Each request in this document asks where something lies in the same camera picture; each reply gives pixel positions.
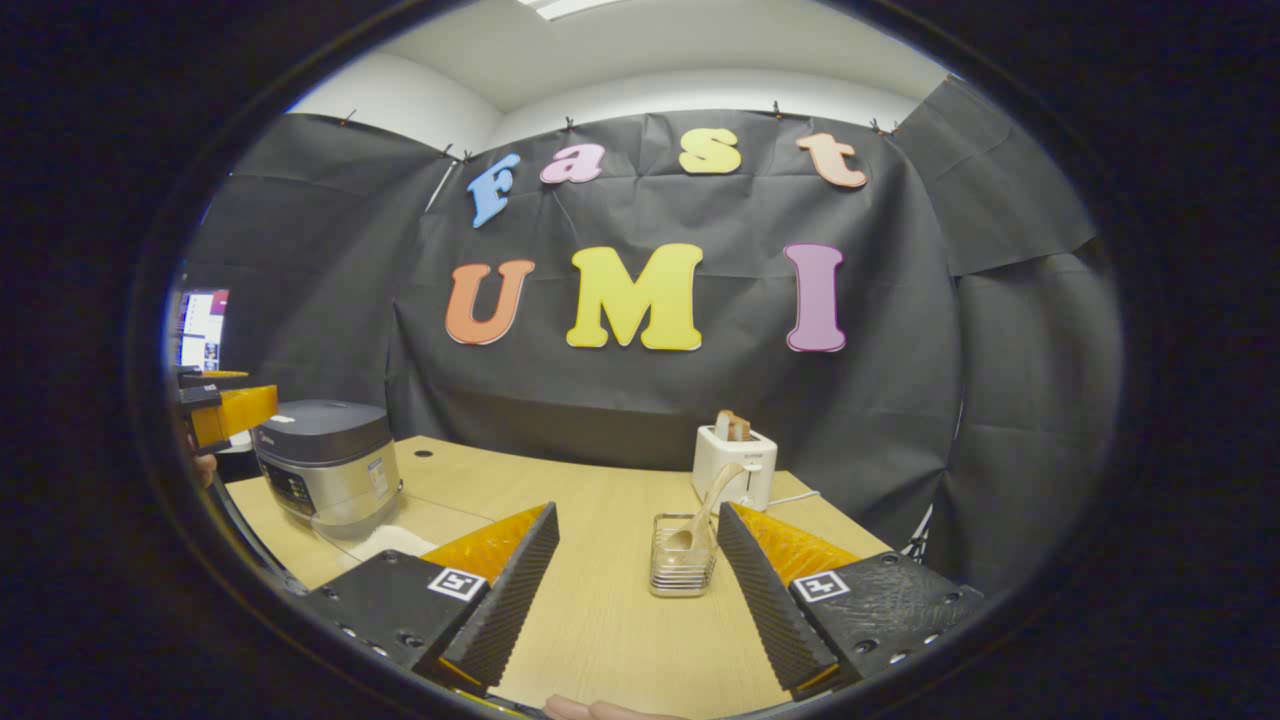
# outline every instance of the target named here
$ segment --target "monitor screen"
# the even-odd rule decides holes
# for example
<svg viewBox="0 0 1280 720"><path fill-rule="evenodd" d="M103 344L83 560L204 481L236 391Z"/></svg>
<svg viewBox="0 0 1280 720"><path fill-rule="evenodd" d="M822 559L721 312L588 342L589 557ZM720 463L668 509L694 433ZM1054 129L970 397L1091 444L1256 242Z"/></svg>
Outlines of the monitor screen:
<svg viewBox="0 0 1280 720"><path fill-rule="evenodd" d="M223 355L228 290L188 290L178 306L178 365L216 370Z"/></svg>

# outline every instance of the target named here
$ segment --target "spoon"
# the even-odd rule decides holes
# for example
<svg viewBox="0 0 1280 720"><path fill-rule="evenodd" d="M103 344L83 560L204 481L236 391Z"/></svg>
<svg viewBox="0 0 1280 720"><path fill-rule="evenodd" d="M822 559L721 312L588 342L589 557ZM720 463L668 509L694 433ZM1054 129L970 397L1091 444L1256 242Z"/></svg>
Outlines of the spoon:
<svg viewBox="0 0 1280 720"><path fill-rule="evenodd" d="M667 538L663 543L663 550L668 552L673 550L707 550L707 536L710 534L710 530L707 528L707 515L710 514L712 506L719 500L719 493L724 491L724 486L745 471L746 468L737 462L730 462L721 468L716 482L712 483L712 488L707 491L707 497L703 500L703 506L698 510L698 514Z"/></svg>

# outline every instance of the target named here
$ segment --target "blue letter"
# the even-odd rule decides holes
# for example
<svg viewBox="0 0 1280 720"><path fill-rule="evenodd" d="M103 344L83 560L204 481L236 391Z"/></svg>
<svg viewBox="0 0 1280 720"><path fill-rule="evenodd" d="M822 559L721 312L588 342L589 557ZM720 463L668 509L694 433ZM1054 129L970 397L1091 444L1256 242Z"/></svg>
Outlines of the blue letter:
<svg viewBox="0 0 1280 720"><path fill-rule="evenodd" d="M520 155L512 152L471 181L467 191L476 199L476 219L471 222L471 227L479 228L507 206L507 199L498 193L511 190L511 170L507 168L515 168L518 164Z"/></svg>

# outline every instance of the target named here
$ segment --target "hand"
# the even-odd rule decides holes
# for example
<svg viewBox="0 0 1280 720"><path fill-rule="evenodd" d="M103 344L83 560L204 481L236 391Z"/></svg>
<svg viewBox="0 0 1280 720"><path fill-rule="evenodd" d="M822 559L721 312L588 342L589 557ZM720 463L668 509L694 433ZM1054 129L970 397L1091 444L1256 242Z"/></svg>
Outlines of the hand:
<svg viewBox="0 0 1280 720"><path fill-rule="evenodd" d="M558 694L553 694L547 698L547 706L543 707L543 712L552 716L554 720L684 720L682 717L676 717L675 715L650 715L648 712L636 712L635 710L618 707L612 702L593 702L591 705L582 705L581 702L573 702L572 700Z"/></svg>
<svg viewBox="0 0 1280 720"><path fill-rule="evenodd" d="M187 436L187 447L191 448L192 455L196 452L196 441ZM214 484L214 470L218 469L218 459L212 455L196 455L196 469L200 470L200 487L207 488Z"/></svg>

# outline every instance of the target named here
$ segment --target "foam letter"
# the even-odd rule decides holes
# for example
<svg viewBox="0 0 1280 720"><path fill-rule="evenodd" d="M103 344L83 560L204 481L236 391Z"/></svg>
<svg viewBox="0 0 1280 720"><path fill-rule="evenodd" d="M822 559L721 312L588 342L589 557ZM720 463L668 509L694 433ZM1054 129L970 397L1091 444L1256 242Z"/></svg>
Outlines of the foam letter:
<svg viewBox="0 0 1280 720"><path fill-rule="evenodd" d="M835 247L797 242L782 254L796 266L796 327L787 346L796 352L835 352L845 346L836 327L836 268L845 256Z"/></svg>
<svg viewBox="0 0 1280 720"><path fill-rule="evenodd" d="M525 275L532 270L534 264L529 260L508 260L498 265L498 274L502 275L498 307L493 311L493 318L483 323L476 322L474 313L476 292L480 290L480 281L489 274L489 265L462 265L453 270L453 293L449 295L449 306L444 311L444 329L449 337L462 345L489 345L507 334L516 319Z"/></svg>
<svg viewBox="0 0 1280 720"><path fill-rule="evenodd" d="M626 347L649 310L649 327L640 334L645 347L698 350L703 336L694 328L694 266L701 259L703 250L696 245L663 245L632 283L612 247L579 250L573 254L573 265L582 274L577 324L564 338L573 347L603 347L609 340L600 327L604 310L618 345Z"/></svg>
<svg viewBox="0 0 1280 720"><path fill-rule="evenodd" d="M467 190L476 199L476 219L471 222L471 227L479 228L507 206L507 199L498 193L511 190L512 178L508 168L515 168L518 164L520 155L512 152L471 181Z"/></svg>
<svg viewBox="0 0 1280 720"><path fill-rule="evenodd" d="M680 138L685 152L680 167L686 173L732 173L742 164L742 154L733 150L737 136L724 128L696 128Z"/></svg>
<svg viewBox="0 0 1280 720"><path fill-rule="evenodd" d="M564 181L586 182L600 174L604 159L602 145L571 145L556 154L556 160L543 168L543 182L559 184Z"/></svg>
<svg viewBox="0 0 1280 720"><path fill-rule="evenodd" d="M836 142L836 138L827 132L801 137L796 145L809 151L813 158L813 167L831 184L841 187L861 187L867 184L867 176L860 170L850 170L845 165L845 156L854 156L854 146Z"/></svg>

